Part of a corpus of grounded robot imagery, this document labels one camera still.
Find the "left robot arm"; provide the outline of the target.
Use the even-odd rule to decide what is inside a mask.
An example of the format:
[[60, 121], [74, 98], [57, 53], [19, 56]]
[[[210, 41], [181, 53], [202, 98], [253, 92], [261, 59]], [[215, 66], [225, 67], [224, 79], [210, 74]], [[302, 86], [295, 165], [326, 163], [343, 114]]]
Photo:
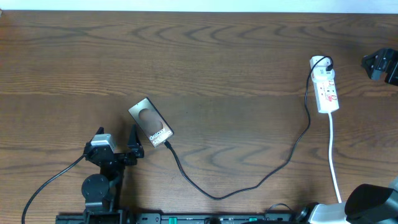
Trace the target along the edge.
[[119, 206], [124, 170], [144, 157], [143, 146], [137, 135], [137, 126], [131, 128], [127, 142], [128, 152], [116, 153], [116, 143], [111, 134], [100, 127], [85, 145], [83, 156], [100, 168], [98, 174], [87, 177], [81, 186], [85, 198], [84, 223], [133, 223], [134, 217], [127, 208]]

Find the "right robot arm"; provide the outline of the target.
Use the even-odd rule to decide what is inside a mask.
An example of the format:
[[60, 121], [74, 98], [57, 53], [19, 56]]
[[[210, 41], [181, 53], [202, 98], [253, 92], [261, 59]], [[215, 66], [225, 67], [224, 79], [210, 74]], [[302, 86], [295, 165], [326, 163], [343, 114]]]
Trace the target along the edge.
[[297, 223], [397, 223], [397, 179], [389, 186], [381, 187], [361, 184], [356, 187], [347, 201], [342, 201], [333, 164], [333, 117], [332, 112], [340, 108], [335, 86], [333, 59], [316, 55], [310, 59], [310, 72], [307, 80], [313, 82], [318, 112], [327, 114], [330, 139], [328, 163], [337, 203], [320, 204], [304, 208], [294, 218]]

